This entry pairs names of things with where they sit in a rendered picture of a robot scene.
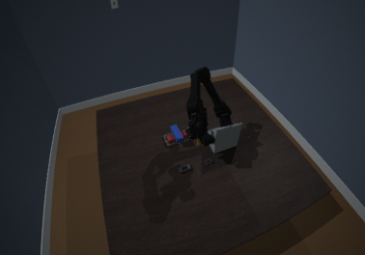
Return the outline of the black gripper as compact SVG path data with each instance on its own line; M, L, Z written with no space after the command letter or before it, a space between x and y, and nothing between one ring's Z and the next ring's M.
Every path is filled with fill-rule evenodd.
M203 144L205 147L207 147L207 146L209 146L209 145L211 145L211 144L213 144L214 143L214 137L212 136L212 135L210 135L210 134L208 134L207 133L207 131L209 131L208 129L207 129L207 126L208 126L209 124L208 123L206 123L205 125L204 125L204 128L203 128L203 130L202 130L202 133L201 133L201 135L197 135L198 136L198 138L199 138L199 140L201 141L201 144Z

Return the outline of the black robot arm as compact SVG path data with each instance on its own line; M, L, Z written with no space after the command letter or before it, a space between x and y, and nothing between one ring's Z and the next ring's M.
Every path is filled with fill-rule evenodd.
M213 110L215 111L217 118L219 118L220 127L233 125L230 117L230 115L232 115L231 109L228 107L225 101L220 99L219 95L216 93L211 84L210 70L207 68L200 68L196 70L193 74L191 74L190 78L190 97L187 100L186 110L188 120L192 120L192 122L190 123L190 127L185 130L187 136L190 139L194 140L195 138L197 138L197 135L201 135L204 125L207 123L207 108L204 107L203 101L200 97L201 83L205 85L211 96L211 99L214 103ZM191 115L192 113L196 114Z

